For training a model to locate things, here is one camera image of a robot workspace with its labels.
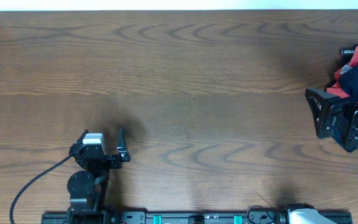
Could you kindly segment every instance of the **red cloth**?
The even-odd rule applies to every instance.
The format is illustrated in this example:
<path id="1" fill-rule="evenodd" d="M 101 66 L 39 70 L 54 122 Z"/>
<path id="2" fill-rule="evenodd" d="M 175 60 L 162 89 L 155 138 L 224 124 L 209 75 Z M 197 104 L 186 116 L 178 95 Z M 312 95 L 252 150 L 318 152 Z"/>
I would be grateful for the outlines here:
<path id="1" fill-rule="evenodd" d="M 338 80 L 338 78 L 341 77 L 343 73 L 347 72 L 349 69 L 355 67 L 356 65 L 358 65 L 358 46 L 354 50 L 354 54 L 351 61 L 347 65 L 343 66 L 342 68 L 340 68 L 338 71 L 335 72 L 334 75 L 335 79 Z M 336 82 L 333 86 L 327 88 L 327 92 L 340 96 L 341 98 L 346 98 L 349 96 L 347 93 L 345 93 L 342 90 L 338 82 Z"/>

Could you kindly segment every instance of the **white plastic part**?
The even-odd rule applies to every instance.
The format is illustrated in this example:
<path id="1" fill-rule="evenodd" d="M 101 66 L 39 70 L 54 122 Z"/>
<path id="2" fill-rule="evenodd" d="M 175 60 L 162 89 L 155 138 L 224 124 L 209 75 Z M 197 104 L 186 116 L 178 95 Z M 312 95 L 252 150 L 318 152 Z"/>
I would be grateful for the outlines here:
<path id="1" fill-rule="evenodd" d="M 101 144 L 104 152 L 104 138 L 102 133 L 88 133 L 82 140 L 83 144 Z"/>
<path id="2" fill-rule="evenodd" d="M 288 214 L 289 224 L 336 224 L 310 208 L 296 209 Z"/>

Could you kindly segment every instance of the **wooden table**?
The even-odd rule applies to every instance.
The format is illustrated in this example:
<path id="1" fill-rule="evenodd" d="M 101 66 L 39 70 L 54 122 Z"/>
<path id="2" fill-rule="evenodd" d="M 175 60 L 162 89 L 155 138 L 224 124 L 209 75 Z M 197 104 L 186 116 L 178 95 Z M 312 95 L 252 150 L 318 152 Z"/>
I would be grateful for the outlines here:
<path id="1" fill-rule="evenodd" d="M 108 204 L 246 210 L 306 202 L 358 223 L 358 150 L 318 140 L 303 96 L 358 43 L 358 11 L 0 12 L 0 223 L 84 129 L 132 161 Z M 20 198 L 17 223 L 69 206 L 74 159 Z"/>

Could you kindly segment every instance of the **black cable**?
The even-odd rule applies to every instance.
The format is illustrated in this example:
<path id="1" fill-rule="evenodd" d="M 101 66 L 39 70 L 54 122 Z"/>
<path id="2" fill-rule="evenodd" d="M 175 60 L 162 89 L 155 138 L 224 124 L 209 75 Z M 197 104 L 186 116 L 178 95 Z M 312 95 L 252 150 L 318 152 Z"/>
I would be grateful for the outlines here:
<path id="1" fill-rule="evenodd" d="M 255 208 L 255 207 L 264 208 L 264 207 L 261 206 L 261 205 L 253 205 L 253 206 L 251 206 L 251 207 L 247 210 L 247 212 L 246 212 L 246 218 L 248 218 L 248 221 L 249 221 L 251 224 L 256 224 L 256 223 L 249 218 L 249 215 L 248 215 L 248 214 L 249 214 L 249 212 L 250 212 L 253 208 Z M 273 224 L 273 223 L 275 223 L 275 222 L 274 222 L 274 219 L 272 218 L 272 216 L 269 214 L 268 211 L 266 211 L 266 215 L 267 215 L 271 220 L 273 220 L 272 222 L 270 222 L 270 223 L 268 223 L 268 224 Z"/>
<path id="2" fill-rule="evenodd" d="M 43 175 L 49 173 L 51 170 L 53 170 L 54 168 L 62 165 L 64 162 L 66 162 L 69 158 L 71 158 L 73 155 L 69 155 L 67 156 L 64 160 L 60 161 L 58 164 L 54 165 L 53 167 L 43 171 L 40 175 L 38 175 L 37 177 L 34 177 L 34 179 L 32 179 L 28 184 L 26 184 L 23 189 L 16 195 L 16 198 L 13 200 L 12 205 L 11 205 L 11 211 L 9 212 L 9 218 L 11 219 L 11 224 L 15 224 L 15 221 L 13 219 L 13 210 L 15 209 L 15 205 L 17 200 L 19 199 L 19 197 L 23 194 L 23 192 L 32 184 L 34 183 L 36 180 L 38 180 L 40 177 L 42 177 Z"/>

